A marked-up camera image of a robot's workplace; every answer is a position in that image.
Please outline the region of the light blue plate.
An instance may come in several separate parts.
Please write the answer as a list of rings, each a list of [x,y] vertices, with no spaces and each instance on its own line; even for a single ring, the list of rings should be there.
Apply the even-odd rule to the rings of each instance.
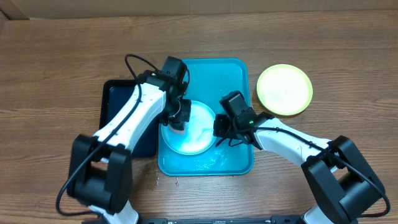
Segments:
[[[170,126],[160,126],[160,133],[171,150],[186,156],[205,152],[215,142],[213,123],[215,113],[206,104],[192,101],[190,120],[184,133],[172,131]]]

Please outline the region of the green plate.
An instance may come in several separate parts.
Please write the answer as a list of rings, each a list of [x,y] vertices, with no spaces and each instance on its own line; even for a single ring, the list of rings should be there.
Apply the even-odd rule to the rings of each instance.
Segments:
[[[272,113],[293,116],[307,109],[313,96],[309,77],[289,64],[277,64],[259,76],[256,92],[262,105]]]

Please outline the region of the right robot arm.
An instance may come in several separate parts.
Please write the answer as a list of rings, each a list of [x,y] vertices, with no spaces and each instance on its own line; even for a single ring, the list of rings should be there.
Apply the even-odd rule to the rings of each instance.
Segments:
[[[230,147],[252,145],[301,167],[317,204],[288,217],[288,223],[357,223],[389,213],[382,182],[351,139],[316,138],[271,114],[256,114],[240,91],[222,97],[220,105],[224,113],[216,115],[214,136]]]

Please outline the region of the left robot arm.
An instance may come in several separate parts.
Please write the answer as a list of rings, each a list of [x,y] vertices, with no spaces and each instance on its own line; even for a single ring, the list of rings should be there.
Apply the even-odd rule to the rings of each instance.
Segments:
[[[97,223],[137,223],[139,214],[129,201],[132,188],[132,152],[153,120],[182,133],[190,119],[190,100],[183,98],[189,82],[186,64],[167,57],[162,69],[152,67],[135,75],[134,91],[117,115],[94,136],[79,135],[72,144],[68,179],[63,194],[88,206]]]

